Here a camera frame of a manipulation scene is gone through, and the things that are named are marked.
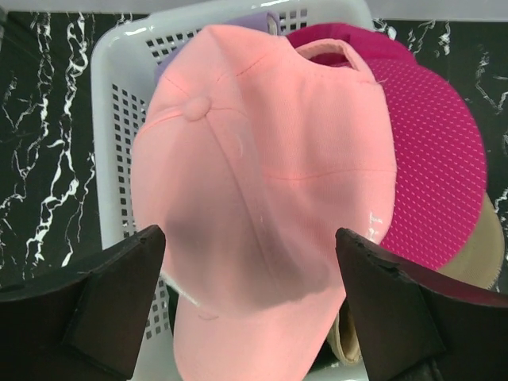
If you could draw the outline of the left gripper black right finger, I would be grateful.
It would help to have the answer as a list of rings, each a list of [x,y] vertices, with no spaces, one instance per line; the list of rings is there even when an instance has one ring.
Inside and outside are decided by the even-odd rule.
[[[505,380],[507,297],[449,278],[350,229],[337,259],[370,380]]]

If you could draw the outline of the light pink baseball cap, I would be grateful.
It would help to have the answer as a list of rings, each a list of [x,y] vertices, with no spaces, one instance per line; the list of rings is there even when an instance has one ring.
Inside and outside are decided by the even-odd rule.
[[[301,380],[346,293],[335,234],[380,242],[397,166],[353,47],[209,25],[161,75],[133,143],[138,229],[166,238],[185,380]]]

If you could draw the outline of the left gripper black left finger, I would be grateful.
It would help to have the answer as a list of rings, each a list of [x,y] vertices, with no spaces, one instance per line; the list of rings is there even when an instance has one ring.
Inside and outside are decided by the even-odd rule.
[[[152,225],[66,267],[1,289],[3,380],[130,380],[165,238]]]

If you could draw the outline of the magenta baseball cap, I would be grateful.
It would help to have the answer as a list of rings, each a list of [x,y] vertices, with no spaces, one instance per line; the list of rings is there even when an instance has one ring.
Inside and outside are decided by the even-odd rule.
[[[296,48],[325,38],[350,44],[384,89],[398,172],[381,246],[437,271],[466,244],[483,206],[487,161],[475,120],[445,79],[383,33],[328,23],[288,37]]]

